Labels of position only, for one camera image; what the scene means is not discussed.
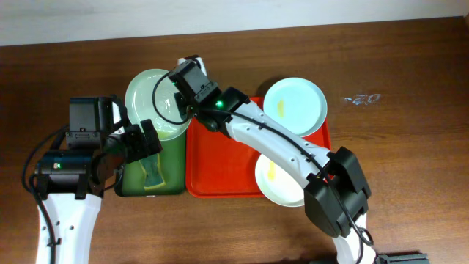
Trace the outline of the green yellow sponge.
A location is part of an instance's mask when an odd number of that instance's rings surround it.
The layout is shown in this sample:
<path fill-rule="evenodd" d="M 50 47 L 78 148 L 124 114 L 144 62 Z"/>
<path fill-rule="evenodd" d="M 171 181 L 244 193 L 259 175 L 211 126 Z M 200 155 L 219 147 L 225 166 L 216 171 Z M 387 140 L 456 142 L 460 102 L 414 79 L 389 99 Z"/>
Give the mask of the green yellow sponge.
<path fill-rule="evenodd" d="M 166 181 L 161 172 L 161 159 L 158 154 L 143 158 L 139 163 L 145 174 L 145 190 L 153 190 L 165 186 Z"/>

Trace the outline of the pale green plate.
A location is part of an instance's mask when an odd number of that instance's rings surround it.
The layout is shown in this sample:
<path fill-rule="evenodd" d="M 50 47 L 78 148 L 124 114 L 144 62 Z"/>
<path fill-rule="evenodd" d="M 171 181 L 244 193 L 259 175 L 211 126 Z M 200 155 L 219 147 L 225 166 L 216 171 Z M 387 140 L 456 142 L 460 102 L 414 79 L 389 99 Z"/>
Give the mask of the pale green plate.
<path fill-rule="evenodd" d="M 182 121 L 174 97 L 178 90 L 168 78 L 164 78 L 159 83 L 155 97 L 152 97 L 154 86 L 167 72 L 162 69 L 150 69 L 139 73 L 130 82 L 125 94 L 125 106 L 130 122 L 140 125 L 143 120 L 151 120 L 161 141 L 181 136 L 190 124 L 189 120 L 181 125 L 171 124 L 162 119 L 154 110 L 153 104 L 166 119 L 173 122 Z"/>

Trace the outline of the white plate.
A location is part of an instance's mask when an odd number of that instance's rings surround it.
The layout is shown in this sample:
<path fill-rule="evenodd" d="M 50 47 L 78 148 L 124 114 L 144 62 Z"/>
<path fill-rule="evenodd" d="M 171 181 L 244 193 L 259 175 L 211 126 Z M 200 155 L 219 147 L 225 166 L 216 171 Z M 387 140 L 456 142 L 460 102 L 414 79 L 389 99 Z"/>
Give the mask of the white plate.
<path fill-rule="evenodd" d="M 265 155 L 260 155 L 254 169 L 260 191 L 277 205 L 296 208 L 305 205 L 300 185 L 280 166 Z"/>

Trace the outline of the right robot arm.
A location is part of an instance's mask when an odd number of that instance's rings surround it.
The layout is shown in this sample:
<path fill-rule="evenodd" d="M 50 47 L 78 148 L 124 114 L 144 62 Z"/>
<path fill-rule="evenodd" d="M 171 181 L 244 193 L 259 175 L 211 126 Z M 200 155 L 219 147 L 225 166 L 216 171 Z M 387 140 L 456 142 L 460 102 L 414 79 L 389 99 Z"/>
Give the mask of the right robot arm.
<path fill-rule="evenodd" d="M 333 239 L 338 263 L 377 262 L 374 241 L 366 229 L 372 193 L 353 152 L 345 147 L 332 152 L 288 131 L 240 90 L 221 90 L 193 58 L 167 76 L 178 90 L 182 117 L 194 117 L 207 130 L 252 147 L 299 184 L 305 214 Z"/>

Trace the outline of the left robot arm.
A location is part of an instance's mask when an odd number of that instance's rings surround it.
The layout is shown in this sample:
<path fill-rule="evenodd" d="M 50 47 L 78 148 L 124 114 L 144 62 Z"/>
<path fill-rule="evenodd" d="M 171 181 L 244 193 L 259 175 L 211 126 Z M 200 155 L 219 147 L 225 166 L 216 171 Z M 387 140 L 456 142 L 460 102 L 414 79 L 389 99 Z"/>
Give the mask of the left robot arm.
<path fill-rule="evenodd" d="M 133 125 L 116 96 L 71 98 L 70 121 L 29 178 L 40 234 L 37 263 L 88 263 L 107 179 L 162 150 L 151 120 Z"/>

